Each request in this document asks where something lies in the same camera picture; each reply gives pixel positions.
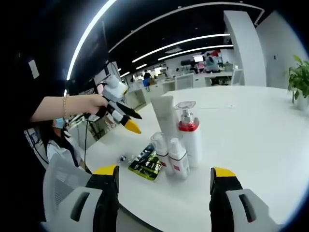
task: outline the bottle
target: bottle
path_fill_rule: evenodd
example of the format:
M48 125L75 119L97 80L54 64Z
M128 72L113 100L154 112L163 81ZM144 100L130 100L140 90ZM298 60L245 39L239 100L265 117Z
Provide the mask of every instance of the bottle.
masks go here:
M175 174L173 166L169 159L168 146L162 132L157 132L151 137L151 142L154 145L156 155L158 156L163 170L167 175Z
M170 140L169 158L176 176L180 179L186 179L190 172L189 162L187 152L178 138Z
M193 117L190 112L195 106L195 101L183 101L175 106L175 109L182 110L181 120L178 130L181 134L182 142L187 150L189 165L192 168L199 166L202 160L202 138L199 128L199 120Z
M169 144L172 138L179 138L177 112L174 108L172 96L155 97L151 99L155 116L160 129L164 134L166 143Z

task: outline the cable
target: cable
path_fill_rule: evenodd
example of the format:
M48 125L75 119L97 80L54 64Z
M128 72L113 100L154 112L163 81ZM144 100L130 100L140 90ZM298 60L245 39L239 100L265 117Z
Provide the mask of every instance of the cable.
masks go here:
M114 68L115 68L115 70L116 70L116 73L118 73L119 79L121 79L120 74L119 74L119 72L118 72L118 70L117 70L116 66L115 66L112 62L110 62L110 64L114 66Z
M87 130L88 130L88 123L89 123L89 119L87 118L87 122L86 122L86 134L85 134L85 149L84 149L84 163L85 163L85 171L89 174L92 174L90 172L90 170L88 169L87 165L86 165L86 142L87 142Z
M45 159L43 159L43 157L41 156L41 154L40 154L39 151L37 150L37 148L36 148L34 142L33 142L32 139L31 139L31 135L30 135L29 131L28 131L28 130L26 130L26 131L27 131L27 134L28 134L28 136L29 136L29 140L31 141L31 144L32 144L33 148L36 150L36 152L37 152L38 155L41 157L41 159L42 159L45 163L48 164L48 162L47 162Z

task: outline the red label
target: red label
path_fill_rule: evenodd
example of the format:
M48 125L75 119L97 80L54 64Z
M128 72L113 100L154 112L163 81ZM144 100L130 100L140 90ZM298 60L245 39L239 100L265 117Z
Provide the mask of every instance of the red label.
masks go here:
M174 166L174 169L180 171L180 168L178 166L175 166L175 165L173 165L173 166Z

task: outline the face mask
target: face mask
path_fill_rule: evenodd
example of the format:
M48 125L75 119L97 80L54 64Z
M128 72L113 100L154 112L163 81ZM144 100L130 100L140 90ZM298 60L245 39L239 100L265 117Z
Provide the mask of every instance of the face mask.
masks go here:
M55 127L59 129L62 129L64 127L64 119L62 117L56 119Z

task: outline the led strip light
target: led strip light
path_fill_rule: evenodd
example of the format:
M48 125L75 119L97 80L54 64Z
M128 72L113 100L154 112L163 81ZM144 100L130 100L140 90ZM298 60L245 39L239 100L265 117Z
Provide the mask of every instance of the led strip light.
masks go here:
M130 74L130 72L126 72L125 74L122 74L120 77L124 77L126 75Z
M194 52L194 51L198 51L198 50L205 50L205 49L210 49L210 48L219 48L219 47L233 47L234 45L216 45L216 46L208 46L208 47L200 47L200 48L195 48L195 49L191 49L191 50L187 50L187 51L183 51L183 52L178 52L172 55L168 55L166 57L161 57L158 60L163 60L169 57L173 57L173 56L177 56L180 54L184 54L184 53L188 53L188 52Z
M140 65L140 66L138 66L138 67L136 68L136 70L137 70L137 69L141 69L141 68L143 68L143 67L145 67L145 66L147 66L147 64Z
M186 43L186 42L193 41L193 40L201 40L201 39L206 39L206 38L219 37L219 36L229 36L229 35L230 35L229 33L227 33L227 34L215 34L215 35L204 35L204 36L199 36L199 37L195 37L195 38L191 38L191 39L187 39L187 40L182 40L182 41L179 41L179 42L158 48L158 49L156 49L152 52L149 52L145 55L142 55L141 57L138 57L137 59L133 60L132 63L135 63L136 61L143 59L143 58L145 58L145 57L147 57L147 56L149 56L153 53L156 53L156 52L161 51L163 49L166 49L168 47L173 47L173 46L178 45L178 44Z
M86 30L84 31L81 39L79 40L77 47L75 49L75 52L73 54L70 66L69 66L69 71L68 71L68 75L67 75L67 81L71 78L71 74L72 74L72 70L73 70L73 66L76 62L76 58L78 56L79 51L81 50L87 36L89 35L90 31L92 30L92 28L95 26L95 24L98 22L98 20L102 17L102 15L111 7L111 5L113 5L117 0L108 0L106 4L104 4L104 6L99 10L99 12L96 14L96 16L94 16L94 18L91 20L91 22L89 23L88 27L86 28Z

